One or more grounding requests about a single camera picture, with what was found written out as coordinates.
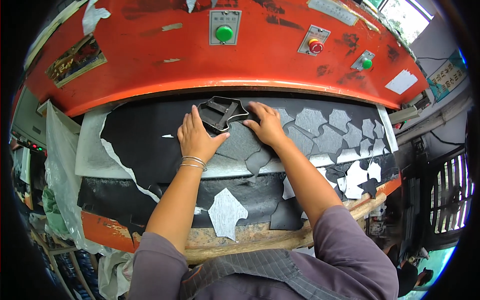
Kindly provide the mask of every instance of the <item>silver bangle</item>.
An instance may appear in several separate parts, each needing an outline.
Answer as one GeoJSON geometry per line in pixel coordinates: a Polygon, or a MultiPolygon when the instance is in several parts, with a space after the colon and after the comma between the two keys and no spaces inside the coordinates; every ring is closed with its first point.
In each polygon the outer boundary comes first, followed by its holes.
{"type": "Polygon", "coordinates": [[[196,162],[198,162],[198,163],[201,163],[204,167],[207,166],[207,164],[204,163],[203,160],[201,160],[200,158],[198,158],[198,157],[196,157],[196,156],[188,156],[188,155],[186,155],[186,156],[182,156],[181,159],[182,159],[182,160],[187,160],[187,159],[193,160],[193,161],[196,161],[196,162]]]}
{"type": "Polygon", "coordinates": [[[181,166],[187,166],[187,167],[197,167],[197,168],[202,168],[203,169],[203,172],[207,171],[207,168],[206,167],[201,167],[201,166],[198,166],[198,165],[187,165],[187,164],[181,164],[181,166]]]}

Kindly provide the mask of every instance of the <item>bracelet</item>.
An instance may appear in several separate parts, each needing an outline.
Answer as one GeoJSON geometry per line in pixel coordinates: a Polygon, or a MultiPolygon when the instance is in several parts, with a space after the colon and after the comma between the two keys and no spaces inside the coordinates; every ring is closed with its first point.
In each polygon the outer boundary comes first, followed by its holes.
{"type": "Polygon", "coordinates": [[[180,166],[190,166],[190,167],[198,167],[198,168],[202,168],[203,169],[203,172],[207,171],[207,166],[206,164],[204,163],[203,160],[201,160],[200,158],[198,157],[195,157],[195,156],[183,156],[182,157],[182,164],[180,166]],[[192,160],[194,162],[197,162],[199,163],[200,165],[202,166],[198,166],[198,165],[190,165],[190,164],[183,164],[183,161],[185,160],[192,160]]]}
{"type": "Polygon", "coordinates": [[[189,160],[193,160],[193,161],[196,161],[197,163],[202,164],[202,166],[204,166],[204,167],[207,166],[207,164],[204,163],[203,160],[201,160],[200,158],[198,158],[198,157],[196,157],[196,156],[188,156],[188,155],[187,155],[187,156],[182,156],[181,159],[182,159],[182,160],[188,160],[188,159],[189,159],[189,160]]]}
{"type": "Polygon", "coordinates": [[[181,167],[181,166],[197,167],[197,168],[202,168],[202,169],[204,170],[204,172],[205,172],[205,171],[207,171],[207,168],[204,168],[204,167],[201,167],[201,166],[197,166],[197,165],[187,165],[187,164],[181,164],[181,165],[180,165],[180,167],[181,167]]]}

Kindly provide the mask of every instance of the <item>red emergency stop button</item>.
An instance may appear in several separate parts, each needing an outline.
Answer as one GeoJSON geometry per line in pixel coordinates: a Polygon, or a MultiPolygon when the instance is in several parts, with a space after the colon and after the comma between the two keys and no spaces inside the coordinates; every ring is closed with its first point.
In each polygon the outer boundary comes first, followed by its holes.
{"type": "Polygon", "coordinates": [[[308,41],[308,47],[311,53],[320,53],[324,49],[324,45],[316,38],[312,38],[308,41]]]}

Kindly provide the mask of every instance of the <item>shirt sleeve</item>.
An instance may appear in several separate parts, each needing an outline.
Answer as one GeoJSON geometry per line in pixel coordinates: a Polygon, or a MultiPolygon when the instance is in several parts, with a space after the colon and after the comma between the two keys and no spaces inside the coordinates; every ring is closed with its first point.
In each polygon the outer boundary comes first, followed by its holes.
{"type": "Polygon", "coordinates": [[[144,232],[133,256],[128,299],[177,299],[187,271],[187,259],[172,243],[156,233],[144,232]]]}
{"type": "Polygon", "coordinates": [[[313,228],[313,241],[318,259],[359,281],[368,280],[368,285],[373,281],[376,286],[387,288],[388,294],[397,295],[396,268],[344,206],[325,210],[313,228]]]}

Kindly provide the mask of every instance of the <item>green button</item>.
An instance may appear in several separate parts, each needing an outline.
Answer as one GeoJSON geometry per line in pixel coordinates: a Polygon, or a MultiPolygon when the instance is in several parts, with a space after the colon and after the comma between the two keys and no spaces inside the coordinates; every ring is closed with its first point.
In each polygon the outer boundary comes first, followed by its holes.
{"type": "Polygon", "coordinates": [[[371,60],[364,60],[362,63],[362,67],[364,69],[369,69],[372,67],[372,61],[371,60]]]}
{"type": "Polygon", "coordinates": [[[226,42],[233,37],[233,30],[226,25],[220,26],[215,32],[215,37],[220,42],[226,42]]]}

